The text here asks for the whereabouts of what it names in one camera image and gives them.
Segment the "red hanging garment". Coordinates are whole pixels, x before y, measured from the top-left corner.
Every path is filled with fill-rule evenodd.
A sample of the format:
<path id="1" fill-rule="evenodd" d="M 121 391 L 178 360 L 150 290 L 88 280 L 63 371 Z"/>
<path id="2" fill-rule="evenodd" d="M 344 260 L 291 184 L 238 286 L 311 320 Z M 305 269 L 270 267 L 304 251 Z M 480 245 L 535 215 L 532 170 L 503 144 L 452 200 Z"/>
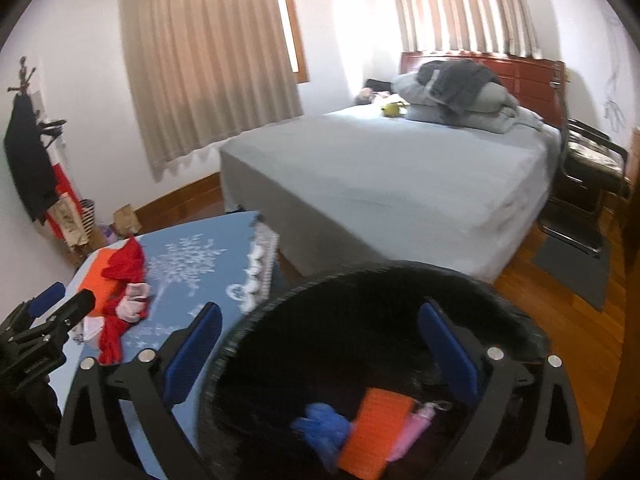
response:
<path id="1" fill-rule="evenodd" d="M 52 166 L 56 180 L 58 201 L 46 212 L 47 224 L 53 234 L 64 240 L 69 248 L 88 244 L 88 235 L 82 224 L 82 208 L 78 197 L 61 164 Z"/>

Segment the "dark grey folded blanket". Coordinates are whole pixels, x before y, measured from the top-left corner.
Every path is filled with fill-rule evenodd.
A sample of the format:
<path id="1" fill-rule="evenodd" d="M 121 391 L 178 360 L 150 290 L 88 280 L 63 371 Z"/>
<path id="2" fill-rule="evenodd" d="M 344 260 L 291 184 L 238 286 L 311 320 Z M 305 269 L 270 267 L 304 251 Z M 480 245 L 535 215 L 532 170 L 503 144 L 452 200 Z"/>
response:
<path id="1" fill-rule="evenodd" d="M 416 81 L 430 99 L 456 115 L 470 110 L 486 84 L 498 84 L 499 77 L 488 67 L 468 58 L 423 64 Z"/>

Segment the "pink plush toy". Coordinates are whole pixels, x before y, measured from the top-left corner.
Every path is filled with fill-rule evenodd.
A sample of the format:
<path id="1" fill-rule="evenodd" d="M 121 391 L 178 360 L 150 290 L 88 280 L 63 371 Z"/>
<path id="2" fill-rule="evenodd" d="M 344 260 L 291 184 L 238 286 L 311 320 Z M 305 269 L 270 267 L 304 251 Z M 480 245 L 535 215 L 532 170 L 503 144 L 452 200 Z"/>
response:
<path id="1" fill-rule="evenodd" d="M 369 105 L 376 97 L 376 92 L 369 87 L 363 87 L 356 95 L 355 105 Z"/>

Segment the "white medicine box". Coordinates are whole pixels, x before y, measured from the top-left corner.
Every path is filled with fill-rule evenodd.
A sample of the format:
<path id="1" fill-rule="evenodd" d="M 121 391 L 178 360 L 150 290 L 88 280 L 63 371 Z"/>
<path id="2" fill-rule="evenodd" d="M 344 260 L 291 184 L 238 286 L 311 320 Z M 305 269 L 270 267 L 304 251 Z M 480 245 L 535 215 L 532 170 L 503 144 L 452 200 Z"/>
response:
<path id="1" fill-rule="evenodd" d="M 85 344 L 97 347 L 104 329 L 105 320 L 103 316 L 87 316 L 80 324 L 79 333 L 81 340 Z"/>

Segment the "red cloth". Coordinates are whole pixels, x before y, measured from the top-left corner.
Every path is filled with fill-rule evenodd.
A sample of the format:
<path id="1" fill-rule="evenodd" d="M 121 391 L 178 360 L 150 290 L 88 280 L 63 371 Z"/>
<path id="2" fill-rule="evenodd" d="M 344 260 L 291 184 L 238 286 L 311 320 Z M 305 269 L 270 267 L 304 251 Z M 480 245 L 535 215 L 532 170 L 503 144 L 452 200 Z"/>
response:
<path id="1" fill-rule="evenodd" d="M 130 236 L 126 243 L 117 249 L 116 254 L 112 255 L 102 275 L 118 283 L 115 297 L 102 310 L 101 316 L 104 317 L 105 324 L 99 342 L 99 363 L 112 365 L 122 362 L 122 336 L 137 324 L 130 324 L 118 318 L 115 309 L 129 283 L 146 283 L 143 248 L 134 236 Z"/>

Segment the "green plush toy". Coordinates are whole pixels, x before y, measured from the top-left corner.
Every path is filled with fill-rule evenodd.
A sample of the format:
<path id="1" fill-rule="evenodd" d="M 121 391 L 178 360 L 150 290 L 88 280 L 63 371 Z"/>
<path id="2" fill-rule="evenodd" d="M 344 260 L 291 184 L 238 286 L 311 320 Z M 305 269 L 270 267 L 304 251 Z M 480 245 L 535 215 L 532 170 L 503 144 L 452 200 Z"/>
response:
<path id="1" fill-rule="evenodd" d="M 407 108 L 404 102 L 388 102 L 382 106 L 382 114 L 387 118 L 399 118 L 405 116 Z"/>

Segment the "beige curtain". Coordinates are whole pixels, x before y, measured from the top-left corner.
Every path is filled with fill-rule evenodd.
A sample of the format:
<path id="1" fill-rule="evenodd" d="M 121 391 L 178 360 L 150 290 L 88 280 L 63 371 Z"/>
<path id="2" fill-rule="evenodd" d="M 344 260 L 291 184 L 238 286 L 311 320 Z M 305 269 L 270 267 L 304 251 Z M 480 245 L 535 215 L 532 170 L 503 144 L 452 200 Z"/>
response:
<path id="1" fill-rule="evenodd" d="M 303 113 L 278 0 L 118 0 L 154 178 L 210 144 Z"/>
<path id="2" fill-rule="evenodd" d="M 395 0 L 406 52 L 541 58 L 526 0 Z"/>

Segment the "red wooden headboard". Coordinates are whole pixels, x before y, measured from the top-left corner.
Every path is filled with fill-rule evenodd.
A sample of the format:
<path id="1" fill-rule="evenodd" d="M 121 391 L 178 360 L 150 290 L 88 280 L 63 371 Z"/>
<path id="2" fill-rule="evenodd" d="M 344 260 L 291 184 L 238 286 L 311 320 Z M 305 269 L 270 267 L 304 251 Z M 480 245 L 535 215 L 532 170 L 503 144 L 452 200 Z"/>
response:
<path id="1" fill-rule="evenodd" d="M 488 67 L 521 106 L 537 113 L 546 124 L 561 127 L 563 112 L 560 99 L 566 86 L 566 68 L 562 61 L 466 51 L 444 54 L 402 52 L 399 73 L 416 72 L 421 65 L 431 61 L 462 58 Z"/>

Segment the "right beige curtain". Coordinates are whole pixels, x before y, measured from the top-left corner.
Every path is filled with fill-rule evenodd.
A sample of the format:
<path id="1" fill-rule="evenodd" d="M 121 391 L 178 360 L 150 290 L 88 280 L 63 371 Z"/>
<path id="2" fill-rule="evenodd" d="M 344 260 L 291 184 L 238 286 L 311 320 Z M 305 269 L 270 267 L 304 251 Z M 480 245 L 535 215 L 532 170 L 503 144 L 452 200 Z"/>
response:
<path id="1" fill-rule="evenodd" d="M 406 52 L 541 58 L 526 0 L 395 0 Z"/>

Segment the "orange bubble wrap square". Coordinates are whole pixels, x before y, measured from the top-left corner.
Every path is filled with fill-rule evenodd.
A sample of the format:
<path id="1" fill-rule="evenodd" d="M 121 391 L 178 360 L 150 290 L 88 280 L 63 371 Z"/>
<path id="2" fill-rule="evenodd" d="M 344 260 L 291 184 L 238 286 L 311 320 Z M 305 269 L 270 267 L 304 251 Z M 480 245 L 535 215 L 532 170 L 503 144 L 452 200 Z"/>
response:
<path id="1" fill-rule="evenodd" d="M 115 297 L 118 283 L 110 278 L 104 278 L 102 271 L 108 267 L 108 260 L 116 254 L 116 249 L 102 248 L 96 252 L 96 258 L 90 264 L 89 270 L 79 285 L 79 289 L 89 289 L 93 292 L 96 303 L 89 316 L 96 318 L 102 315 L 103 308 Z"/>

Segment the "grey bed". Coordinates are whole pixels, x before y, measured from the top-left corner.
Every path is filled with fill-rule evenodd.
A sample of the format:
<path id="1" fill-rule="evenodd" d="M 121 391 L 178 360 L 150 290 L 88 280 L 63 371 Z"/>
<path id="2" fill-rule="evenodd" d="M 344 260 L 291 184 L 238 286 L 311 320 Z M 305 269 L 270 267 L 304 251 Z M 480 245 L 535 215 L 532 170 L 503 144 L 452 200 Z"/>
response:
<path id="1" fill-rule="evenodd" d="M 523 112 L 504 133 L 353 106 L 250 130 L 220 151 L 229 210 L 257 210 L 305 276 L 408 260 L 495 281 L 548 200 L 560 135 Z"/>

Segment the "blue glove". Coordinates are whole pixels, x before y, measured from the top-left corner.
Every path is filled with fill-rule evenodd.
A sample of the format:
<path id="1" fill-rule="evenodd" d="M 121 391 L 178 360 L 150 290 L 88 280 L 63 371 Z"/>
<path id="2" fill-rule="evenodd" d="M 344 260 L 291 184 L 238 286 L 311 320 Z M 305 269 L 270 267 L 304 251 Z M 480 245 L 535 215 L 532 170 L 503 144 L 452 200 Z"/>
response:
<path id="1" fill-rule="evenodd" d="M 327 471 L 334 471 L 352 423 L 329 404 L 317 402 L 306 406 L 305 415 L 294 419 L 291 429 L 316 452 Z"/>

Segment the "brown paper bag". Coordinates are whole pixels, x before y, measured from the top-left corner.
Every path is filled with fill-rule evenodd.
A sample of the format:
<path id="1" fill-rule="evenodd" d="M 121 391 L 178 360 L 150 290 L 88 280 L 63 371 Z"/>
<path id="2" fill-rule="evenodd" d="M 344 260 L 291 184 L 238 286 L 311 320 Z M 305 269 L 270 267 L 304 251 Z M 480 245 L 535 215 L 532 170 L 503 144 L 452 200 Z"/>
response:
<path id="1" fill-rule="evenodd" d="M 113 226 L 121 237 L 138 235 L 141 231 L 141 223 L 130 204 L 122 206 L 114 212 Z"/>

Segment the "pink cloth piece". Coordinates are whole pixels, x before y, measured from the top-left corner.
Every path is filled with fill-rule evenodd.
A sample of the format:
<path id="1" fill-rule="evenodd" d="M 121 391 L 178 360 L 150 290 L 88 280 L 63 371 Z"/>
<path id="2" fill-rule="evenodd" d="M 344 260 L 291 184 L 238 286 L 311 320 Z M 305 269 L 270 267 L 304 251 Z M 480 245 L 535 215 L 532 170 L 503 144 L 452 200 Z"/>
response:
<path id="1" fill-rule="evenodd" d="M 390 451 L 390 455 L 387 457 L 387 461 L 393 463 L 403 458 L 416 441 L 420 439 L 424 431 L 431 426 L 436 414 L 438 412 L 449 411 L 450 408 L 452 408 L 452 403 L 448 401 L 420 404 L 416 410 L 406 418 L 396 443 Z"/>

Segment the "pink sock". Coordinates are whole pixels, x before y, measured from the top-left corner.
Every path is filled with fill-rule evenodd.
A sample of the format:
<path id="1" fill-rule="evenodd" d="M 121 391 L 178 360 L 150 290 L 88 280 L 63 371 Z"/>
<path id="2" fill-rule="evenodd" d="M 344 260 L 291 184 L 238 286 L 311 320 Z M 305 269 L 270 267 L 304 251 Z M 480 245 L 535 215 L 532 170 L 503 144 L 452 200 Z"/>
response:
<path id="1" fill-rule="evenodd" d="M 119 301 L 115 313 L 121 320 L 136 324 L 146 317 L 151 287 L 146 283 L 129 283 Z"/>

